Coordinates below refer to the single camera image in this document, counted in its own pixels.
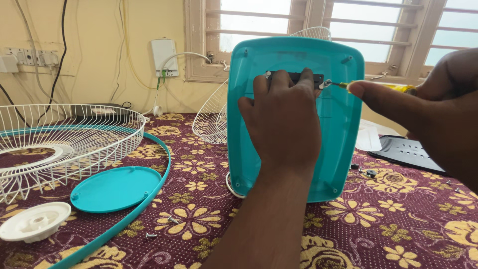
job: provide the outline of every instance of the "left hand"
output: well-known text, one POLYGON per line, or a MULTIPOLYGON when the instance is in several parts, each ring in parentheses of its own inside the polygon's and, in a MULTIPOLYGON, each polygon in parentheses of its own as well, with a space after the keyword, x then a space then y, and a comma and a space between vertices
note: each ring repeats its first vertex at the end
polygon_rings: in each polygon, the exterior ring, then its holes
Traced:
POLYGON ((285 70, 254 79, 254 99, 241 97, 238 106, 262 168, 314 170, 321 146, 320 122, 312 70, 304 68, 296 85, 285 70))

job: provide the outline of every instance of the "floral bedsheet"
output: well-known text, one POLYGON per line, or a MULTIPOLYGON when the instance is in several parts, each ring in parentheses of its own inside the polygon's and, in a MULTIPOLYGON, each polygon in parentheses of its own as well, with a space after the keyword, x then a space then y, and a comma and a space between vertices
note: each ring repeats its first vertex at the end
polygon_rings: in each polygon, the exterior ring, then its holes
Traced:
MULTIPOLYGON (((167 113, 146 124, 145 131, 162 139, 171 152, 168 179, 135 221, 74 268, 196 269, 204 263, 242 200, 225 186, 227 146, 207 144, 194 135, 194 116, 167 113), (169 222, 170 215, 179 224, 169 222), (157 237, 145 238, 146 233, 157 237)), ((20 152, 10 160, 19 162, 18 155, 44 153, 20 152)), ((107 169, 144 166, 163 173, 166 156, 164 149, 145 138, 135 151, 107 169)), ((453 178, 362 151, 355 152, 353 162, 378 174, 369 179, 350 170, 339 198, 307 205, 300 268, 478 268, 475 193, 453 178)), ((17 198, 10 205, 2 204, 0 222, 38 204, 69 202, 69 193, 78 183, 58 184, 55 190, 42 186, 43 194, 38 187, 24 201, 17 198)), ((0 241, 0 267, 48 268, 130 211, 91 214, 72 207, 70 217, 48 239, 31 244, 0 241)))

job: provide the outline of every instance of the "white plastic hub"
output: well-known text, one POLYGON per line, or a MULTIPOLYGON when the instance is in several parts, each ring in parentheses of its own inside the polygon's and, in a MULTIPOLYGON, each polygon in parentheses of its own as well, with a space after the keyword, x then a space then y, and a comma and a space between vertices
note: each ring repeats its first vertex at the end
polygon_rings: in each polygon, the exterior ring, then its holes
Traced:
POLYGON ((49 202, 22 211, 0 226, 0 238, 5 241, 32 243, 56 233, 71 213, 65 202, 49 202))

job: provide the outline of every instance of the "hand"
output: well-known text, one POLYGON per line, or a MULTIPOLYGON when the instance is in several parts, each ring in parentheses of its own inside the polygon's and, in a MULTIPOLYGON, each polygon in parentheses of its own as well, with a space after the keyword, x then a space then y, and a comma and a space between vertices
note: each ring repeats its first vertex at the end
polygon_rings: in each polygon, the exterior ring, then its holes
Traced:
POLYGON ((478 49, 442 58, 417 97, 368 81, 348 89, 373 111, 409 130, 430 157, 474 191, 478 161, 478 49))
POLYGON ((285 70, 254 79, 254 99, 241 97, 239 111, 262 168, 314 171, 321 145, 313 73, 304 68, 296 85, 285 70))

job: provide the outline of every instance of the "right hand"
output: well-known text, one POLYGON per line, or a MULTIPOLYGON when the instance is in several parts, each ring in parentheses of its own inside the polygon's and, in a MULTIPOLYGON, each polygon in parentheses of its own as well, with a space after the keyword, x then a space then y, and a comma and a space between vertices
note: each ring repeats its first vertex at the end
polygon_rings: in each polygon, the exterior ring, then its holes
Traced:
POLYGON ((478 191, 478 48, 443 57, 417 86, 417 97, 369 81, 349 91, 373 111, 402 125, 450 175, 478 191))

